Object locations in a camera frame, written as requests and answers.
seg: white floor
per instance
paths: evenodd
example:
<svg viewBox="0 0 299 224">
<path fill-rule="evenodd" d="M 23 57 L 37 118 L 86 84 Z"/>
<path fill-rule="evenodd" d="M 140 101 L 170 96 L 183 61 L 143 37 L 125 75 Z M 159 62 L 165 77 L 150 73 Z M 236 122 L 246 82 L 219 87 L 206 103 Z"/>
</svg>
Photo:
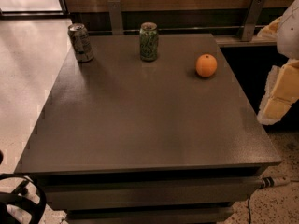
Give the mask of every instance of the white floor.
<svg viewBox="0 0 299 224">
<path fill-rule="evenodd" d="M 0 173 L 14 172 L 70 49 L 69 24 L 70 20 L 0 21 Z M 16 182 L 20 180 L 1 181 L 0 188 L 12 190 Z M 58 224 L 64 216 L 47 207 L 40 223 Z"/>
</svg>

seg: terrazzo floor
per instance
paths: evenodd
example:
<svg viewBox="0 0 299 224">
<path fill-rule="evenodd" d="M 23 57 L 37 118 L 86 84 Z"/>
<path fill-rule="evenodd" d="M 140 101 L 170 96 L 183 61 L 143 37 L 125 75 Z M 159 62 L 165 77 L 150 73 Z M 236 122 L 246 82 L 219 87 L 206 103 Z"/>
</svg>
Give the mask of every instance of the terrazzo floor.
<svg viewBox="0 0 299 224">
<path fill-rule="evenodd" d="M 262 177 L 288 177 L 291 183 L 255 191 L 249 203 L 251 223 L 296 224 L 299 223 L 299 131 L 273 131 L 268 134 L 282 163 L 269 167 Z M 233 208 L 235 213 L 221 224 L 248 224 L 248 202 L 235 203 Z"/>
</svg>

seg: silver can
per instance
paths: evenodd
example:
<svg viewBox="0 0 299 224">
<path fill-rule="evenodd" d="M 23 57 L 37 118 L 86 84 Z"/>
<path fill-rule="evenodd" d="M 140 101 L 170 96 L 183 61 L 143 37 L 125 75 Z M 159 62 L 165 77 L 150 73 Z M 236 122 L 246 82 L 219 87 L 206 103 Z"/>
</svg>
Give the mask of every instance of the silver can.
<svg viewBox="0 0 299 224">
<path fill-rule="evenodd" d="M 158 57 L 158 30 L 157 25 L 145 22 L 140 29 L 140 59 L 146 62 L 155 61 Z"/>
<path fill-rule="evenodd" d="M 74 23 L 68 27 L 68 35 L 78 62 L 86 63 L 93 58 L 93 50 L 84 24 Z"/>
</svg>

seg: cable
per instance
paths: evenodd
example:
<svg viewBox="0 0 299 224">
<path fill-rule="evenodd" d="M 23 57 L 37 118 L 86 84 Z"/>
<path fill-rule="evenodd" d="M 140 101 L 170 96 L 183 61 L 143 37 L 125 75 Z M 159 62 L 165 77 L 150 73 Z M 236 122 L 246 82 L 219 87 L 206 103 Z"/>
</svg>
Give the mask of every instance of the cable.
<svg viewBox="0 0 299 224">
<path fill-rule="evenodd" d="M 251 209 L 250 209 L 250 199 L 251 199 L 251 195 L 249 196 L 249 198 L 248 198 L 248 200 L 247 200 L 248 209 L 249 209 L 249 224 L 251 224 Z"/>
</svg>

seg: green can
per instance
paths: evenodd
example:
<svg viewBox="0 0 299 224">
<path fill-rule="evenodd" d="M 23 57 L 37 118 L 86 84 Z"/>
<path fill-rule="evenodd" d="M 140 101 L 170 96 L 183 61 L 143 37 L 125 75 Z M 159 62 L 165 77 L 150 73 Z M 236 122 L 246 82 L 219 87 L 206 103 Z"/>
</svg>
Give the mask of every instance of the green can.
<svg viewBox="0 0 299 224">
<path fill-rule="evenodd" d="M 145 22 L 140 29 L 140 59 L 146 62 L 155 61 L 158 57 L 159 35 L 157 25 Z"/>
</svg>

